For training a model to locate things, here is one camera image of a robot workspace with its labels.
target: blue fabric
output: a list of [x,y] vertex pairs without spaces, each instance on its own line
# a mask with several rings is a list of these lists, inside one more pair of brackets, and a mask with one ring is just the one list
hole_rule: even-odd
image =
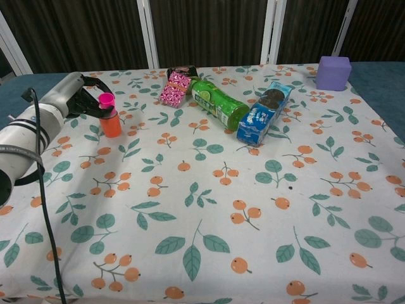
[[349,82],[405,141],[405,62],[352,62],[351,65]]
[[29,87],[33,87],[40,99],[67,73],[22,75],[0,85],[0,130],[8,125],[8,115],[17,117],[30,105],[21,95]]

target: purple cube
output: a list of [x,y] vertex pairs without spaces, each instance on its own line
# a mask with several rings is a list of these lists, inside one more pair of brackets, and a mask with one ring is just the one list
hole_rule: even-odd
[[316,88],[343,91],[351,70],[348,57],[322,56],[316,74]]

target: blue snack package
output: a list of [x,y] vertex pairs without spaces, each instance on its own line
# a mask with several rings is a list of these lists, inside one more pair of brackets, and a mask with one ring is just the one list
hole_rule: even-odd
[[259,146],[269,126],[280,116],[291,91],[290,87],[273,81],[239,122],[237,139],[251,146]]

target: pink snack package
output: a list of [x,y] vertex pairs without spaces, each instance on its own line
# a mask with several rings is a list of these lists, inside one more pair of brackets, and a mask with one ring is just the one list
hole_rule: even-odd
[[168,106],[179,108],[190,85],[191,79],[184,74],[173,72],[160,94],[160,101]]

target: orange bottle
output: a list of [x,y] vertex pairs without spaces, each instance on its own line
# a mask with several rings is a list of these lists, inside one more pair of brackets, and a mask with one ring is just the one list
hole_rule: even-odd
[[[102,109],[109,108],[110,106],[115,106],[115,96],[112,93],[102,93],[99,96],[99,107]],[[100,118],[100,124],[103,128],[106,137],[117,137],[121,135],[121,123],[120,116],[118,112],[114,110],[111,112],[110,117]]]

